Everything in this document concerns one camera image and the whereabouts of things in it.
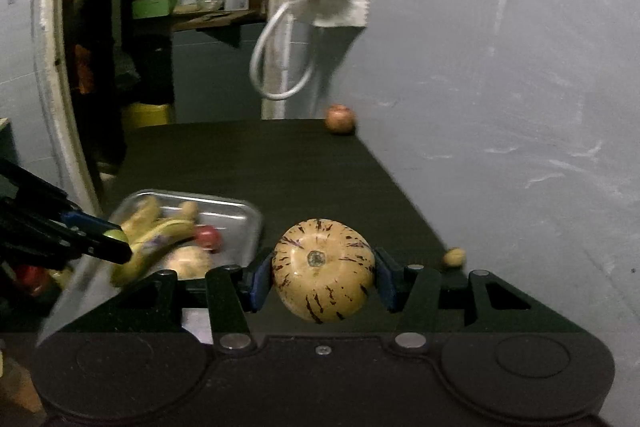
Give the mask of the green grape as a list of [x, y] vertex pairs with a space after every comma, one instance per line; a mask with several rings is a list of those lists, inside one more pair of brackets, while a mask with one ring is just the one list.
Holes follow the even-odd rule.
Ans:
[[115, 241], [128, 244], [127, 236], [121, 229], [109, 229], [105, 231], [103, 235], [110, 239], [115, 239]]

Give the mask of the striped cream melon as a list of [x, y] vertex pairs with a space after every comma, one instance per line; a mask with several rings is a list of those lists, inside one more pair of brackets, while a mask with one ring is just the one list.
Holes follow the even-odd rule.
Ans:
[[273, 285], [296, 317], [316, 323], [344, 321], [368, 301], [374, 251], [360, 233], [322, 218], [298, 222], [273, 249]]
[[213, 268], [213, 256], [198, 246], [174, 249], [162, 262], [162, 268], [175, 271], [179, 280], [204, 279]]

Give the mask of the red tomato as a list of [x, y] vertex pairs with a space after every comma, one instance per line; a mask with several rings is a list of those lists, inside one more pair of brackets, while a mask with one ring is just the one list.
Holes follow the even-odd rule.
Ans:
[[216, 253], [224, 245], [222, 234], [213, 225], [198, 225], [194, 232], [194, 241], [204, 251]]

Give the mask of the yellow ripe banana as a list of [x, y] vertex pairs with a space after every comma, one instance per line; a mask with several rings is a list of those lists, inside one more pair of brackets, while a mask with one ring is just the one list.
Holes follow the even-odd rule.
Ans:
[[160, 221], [134, 241], [131, 246], [132, 257], [128, 262], [114, 265], [111, 284], [122, 287], [136, 281], [172, 246], [193, 239], [195, 227], [196, 224], [189, 220], [171, 218]]

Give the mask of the green-yellow banana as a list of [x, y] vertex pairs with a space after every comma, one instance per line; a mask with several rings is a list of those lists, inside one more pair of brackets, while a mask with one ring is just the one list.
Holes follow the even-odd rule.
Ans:
[[160, 204], [155, 196], [145, 196], [139, 200], [134, 213], [122, 224], [127, 236], [140, 235], [160, 217]]

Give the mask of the small tan round fruit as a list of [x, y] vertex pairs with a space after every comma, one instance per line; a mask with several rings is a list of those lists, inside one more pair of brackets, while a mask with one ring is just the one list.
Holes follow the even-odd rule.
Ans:
[[195, 222], [198, 220], [198, 203], [194, 202], [194, 200], [186, 200], [180, 205], [177, 217]]

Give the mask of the metal tray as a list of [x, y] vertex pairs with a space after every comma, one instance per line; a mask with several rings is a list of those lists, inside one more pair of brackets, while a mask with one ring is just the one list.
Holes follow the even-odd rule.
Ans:
[[124, 265], [89, 256], [77, 261], [39, 341], [115, 297], [127, 283], [158, 270], [173, 269], [193, 280], [210, 268], [246, 268], [262, 235], [262, 214], [249, 202], [176, 191], [137, 191], [110, 220], [134, 234], [134, 257]]

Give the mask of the small tan fruit at back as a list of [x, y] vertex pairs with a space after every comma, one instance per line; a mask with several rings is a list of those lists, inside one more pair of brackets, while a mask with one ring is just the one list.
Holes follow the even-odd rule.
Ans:
[[448, 268], [461, 268], [466, 262], [466, 251], [463, 248], [451, 248], [442, 256], [442, 264]]

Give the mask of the yellow stool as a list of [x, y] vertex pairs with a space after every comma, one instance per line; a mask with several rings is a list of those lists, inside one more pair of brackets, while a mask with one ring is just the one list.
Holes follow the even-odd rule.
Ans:
[[166, 126], [174, 122], [174, 110], [169, 104], [134, 103], [125, 110], [124, 115], [124, 125], [127, 130]]

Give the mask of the black table mat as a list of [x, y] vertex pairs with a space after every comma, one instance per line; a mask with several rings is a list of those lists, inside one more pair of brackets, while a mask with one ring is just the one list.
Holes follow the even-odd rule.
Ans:
[[102, 197], [104, 213], [147, 188], [250, 202], [264, 218], [264, 249], [297, 222], [329, 218], [349, 225], [401, 265], [437, 269], [445, 252], [431, 225], [363, 142], [356, 135], [334, 135], [318, 120], [137, 130]]

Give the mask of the reddish brown apple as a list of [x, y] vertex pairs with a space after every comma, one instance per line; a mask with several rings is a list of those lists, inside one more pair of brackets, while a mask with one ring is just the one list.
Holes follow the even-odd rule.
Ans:
[[354, 111], [346, 105], [332, 104], [326, 110], [324, 123], [329, 132], [346, 134], [355, 131], [357, 119]]

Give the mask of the white pipe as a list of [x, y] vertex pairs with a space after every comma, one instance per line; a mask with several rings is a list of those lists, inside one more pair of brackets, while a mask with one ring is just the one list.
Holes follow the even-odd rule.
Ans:
[[[276, 15], [283, 0], [269, 0], [268, 20]], [[288, 66], [290, 66], [290, 44], [293, 31], [293, 17], [285, 13], [273, 31], [265, 46], [264, 62], [262, 63], [262, 87], [270, 93], [280, 93], [290, 89], [288, 80]]]

